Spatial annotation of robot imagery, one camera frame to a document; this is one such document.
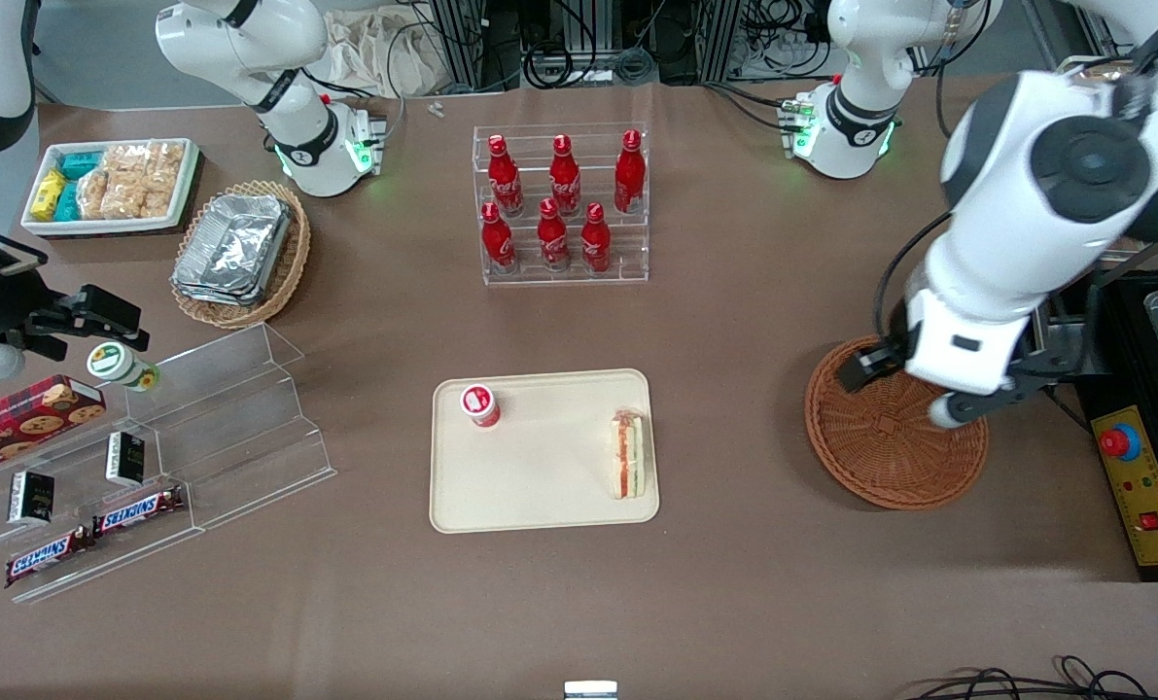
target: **cookie box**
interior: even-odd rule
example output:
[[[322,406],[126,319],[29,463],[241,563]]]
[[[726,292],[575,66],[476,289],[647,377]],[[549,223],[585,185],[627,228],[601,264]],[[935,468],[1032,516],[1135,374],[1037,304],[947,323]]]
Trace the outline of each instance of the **cookie box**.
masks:
[[[29,231],[38,239],[105,239],[115,235],[135,235],[147,232],[166,233],[176,227],[185,214],[185,205],[189,200],[189,191],[193,185],[193,173],[197,170],[199,160],[199,148],[189,138],[164,138],[162,141],[183,143],[185,152],[182,155],[182,163],[177,173],[177,184],[173,187],[171,200],[168,205],[168,213],[162,217],[129,218],[129,219],[82,219],[76,221],[43,221],[30,213],[30,203],[34,202],[35,194],[42,185],[46,174],[67,154],[88,154],[88,152],[103,152],[111,146],[146,146],[151,139],[138,139],[138,141],[86,141],[86,143],[58,143],[58,145],[46,147],[42,154],[42,163],[38,165],[38,174],[35,176],[34,185],[30,187],[30,196],[27,206],[21,212],[21,227]]]
[[[103,394],[72,377],[45,378],[0,399],[0,461],[49,442],[107,411]]]

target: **bottle cap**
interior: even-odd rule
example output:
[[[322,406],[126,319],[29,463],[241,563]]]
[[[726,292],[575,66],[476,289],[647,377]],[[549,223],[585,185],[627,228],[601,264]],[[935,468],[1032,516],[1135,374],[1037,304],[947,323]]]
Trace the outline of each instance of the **bottle cap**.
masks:
[[[462,389],[462,411],[471,418],[486,418],[494,409],[497,409],[497,398],[488,386],[472,384]]]

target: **red and white cup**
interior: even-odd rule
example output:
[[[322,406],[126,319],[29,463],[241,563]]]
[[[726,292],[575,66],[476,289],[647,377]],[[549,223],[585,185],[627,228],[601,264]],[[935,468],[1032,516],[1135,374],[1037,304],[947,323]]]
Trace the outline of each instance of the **red and white cup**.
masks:
[[[482,384],[462,389],[462,411],[479,426],[493,426],[500,420],[500,407],[493,391]]]

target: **red bottle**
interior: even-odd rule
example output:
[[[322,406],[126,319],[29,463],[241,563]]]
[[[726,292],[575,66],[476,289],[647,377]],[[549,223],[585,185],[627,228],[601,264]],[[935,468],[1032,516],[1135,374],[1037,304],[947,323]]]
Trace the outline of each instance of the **red bottle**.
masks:
[[[582,225],[582,262],[587,271],[603,274],[609,270],[609,225],[604,223],[604,207],[587,204],[587,223]]]
[[[513,241],[508,225],[500,218],[497,204],[486,203],[482,210],[484,219],[484,250],[496,275],[510,275],[518,271],[518,256],[513,254]]]
[[[508,146],[505,146],[505,137],[499,133],[490,136],[488,151],[493,155],[488,163],[488,178],[493,183],[497,204],[504,216],[518,217],[522,213],[522,178],[518,174],[518,163],[508,154]]]
[[[552,139],[552,167],[549,168],[552,178],[552,198],[557,200],[557,211],[562,218],[573,217],[579,212],[579,163],[570,154],[570,137],[559,133]]]
[[[637,214],[644,211],[644,177],[648,167],[639,146],[644,145],[644,134],[631,129],[622,134],[622,155],[617,156],[617,168],[614,169],[614,207],[624,214]]]
[[[564,274],[570,269],[570,249],[566,248],[566,223],[557,216],[557,200],[545,196],[540,202],[540,251],[543,254],[543,267],[554,274]]]

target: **red button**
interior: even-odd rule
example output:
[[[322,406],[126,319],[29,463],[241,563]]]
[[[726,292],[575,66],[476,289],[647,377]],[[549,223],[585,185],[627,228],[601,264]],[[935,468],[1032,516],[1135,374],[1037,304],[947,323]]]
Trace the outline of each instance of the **red button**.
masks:
[[[1139,515],[1139,528],[1158,528],[1157,513]]]
[[[1111,429],[1098,437],[1098,446],[1101,447],[1102,455],[1122,457],[1130,450],[1130,439],[1127,439],[1124,431]]]

